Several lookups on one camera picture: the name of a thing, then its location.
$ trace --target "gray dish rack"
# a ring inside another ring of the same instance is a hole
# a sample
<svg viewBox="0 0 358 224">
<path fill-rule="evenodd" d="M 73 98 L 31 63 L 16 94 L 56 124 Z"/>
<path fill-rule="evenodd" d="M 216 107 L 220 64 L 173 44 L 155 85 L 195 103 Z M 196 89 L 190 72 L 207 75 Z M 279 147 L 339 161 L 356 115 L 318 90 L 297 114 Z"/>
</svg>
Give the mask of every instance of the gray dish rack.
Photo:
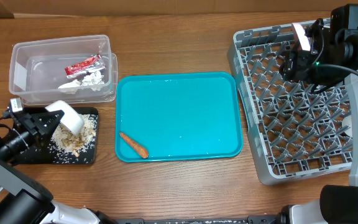
<svg viewBox="0 0 358 224">
<path fill-rule="evenodd" d="M 312 95 L 312 85 L 283 81 L 278 69 L 293 44 L 291 24 L 285 24 L 236 32 L 227 53 L 257 175 L 267 185 L 351 168 L 352 138 L 341 126 L 351 114 L 347 91 L 338 85 Z"/>
</svg>

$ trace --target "red package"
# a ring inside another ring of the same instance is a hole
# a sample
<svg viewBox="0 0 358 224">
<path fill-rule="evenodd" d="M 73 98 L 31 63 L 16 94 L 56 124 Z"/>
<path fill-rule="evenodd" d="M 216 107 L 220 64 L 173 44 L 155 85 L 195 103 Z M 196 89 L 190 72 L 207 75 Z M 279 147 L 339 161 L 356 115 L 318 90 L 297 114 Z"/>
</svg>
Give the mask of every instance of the red package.
<svg viewBox="0 0 358 224">
<path fill-rule="evenodd" d="M 85 61 L 71 65 L 65 68 L 67 78 L 75 78 L 79 75 L 89 75 L 93 72 L 100 71 L 105 69 L 106 65 L 102 57 L 97 55 L 92 55 L 92 57 L 87 58 Z"/>
</svg>

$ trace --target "transparent bin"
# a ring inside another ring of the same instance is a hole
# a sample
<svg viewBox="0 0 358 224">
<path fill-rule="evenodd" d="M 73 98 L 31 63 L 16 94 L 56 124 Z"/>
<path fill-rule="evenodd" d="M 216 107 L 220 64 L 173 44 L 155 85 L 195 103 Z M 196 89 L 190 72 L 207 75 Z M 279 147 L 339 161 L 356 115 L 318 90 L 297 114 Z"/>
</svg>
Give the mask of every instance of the transparent bin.
<svg viewBox="0 0 358 224">
<path fill-rule="evenodd" d="M 94 54 L 100 54 L 106 64 L 106 69 L 101 71 L 104 84 L 58 89 L 74 80 L 66 77 L 65 67 Z M 57 100 L 67 103 L 106 102 L 116 98 L 117 77 L 117 57 L 111 52 L 106 35 L 23 42 L 13 48 L 9 91 L 21 97 L 25 105 L 47 105 Z"/>
</svg>

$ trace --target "metal grid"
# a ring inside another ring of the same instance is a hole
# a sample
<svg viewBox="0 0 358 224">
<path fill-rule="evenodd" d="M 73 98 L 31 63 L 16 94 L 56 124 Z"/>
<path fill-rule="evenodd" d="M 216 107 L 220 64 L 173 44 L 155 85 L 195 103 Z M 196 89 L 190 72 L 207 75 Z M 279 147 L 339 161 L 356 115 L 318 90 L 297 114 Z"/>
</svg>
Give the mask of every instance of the metal grid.
<svg viewBox="0 0 358 224">
<path fill-rule="evenodd" d="M 308 27 L 314 21 L 302 22 Z M 351 114 L 343 85 L 315 95 L 312 85 L 285 82 L 278 69 L 295 44 L 291 24 L 236 32 L 227 53 L 242 98 L 248 138 L 264 184 L 350 169 Z"/>
</svg>

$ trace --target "table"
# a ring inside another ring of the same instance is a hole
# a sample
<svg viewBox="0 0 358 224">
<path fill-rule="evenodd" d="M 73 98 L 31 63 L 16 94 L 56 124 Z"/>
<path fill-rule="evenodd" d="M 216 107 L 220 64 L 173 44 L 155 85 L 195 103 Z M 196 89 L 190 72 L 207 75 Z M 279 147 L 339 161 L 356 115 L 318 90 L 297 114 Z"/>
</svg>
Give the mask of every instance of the table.
<svg viewBox="0 0 358 224">
<path fill-rule="evenodd" d="M 31 40 L 106 34 L 117 55 L 119 80 L 128 75 L 230 72 L 226 53 L 236 31 L 329 17 L 329 12 L 206 14 L 192 16 L 0 19 L 0 115 L 8 90 L 14 44 Z M 267 186 L 259 182 L 246 136 L 232 159 L 126 164 L 114 152 L 115 102 L 100 113 L 92 166 L 22 165 L 55 200 L 100 210 L 114 218 L 219 218 L 276 214 L 284 205 L 319 198 L 326 184 L 347 185 L 349 172 Z"/>
</svg>

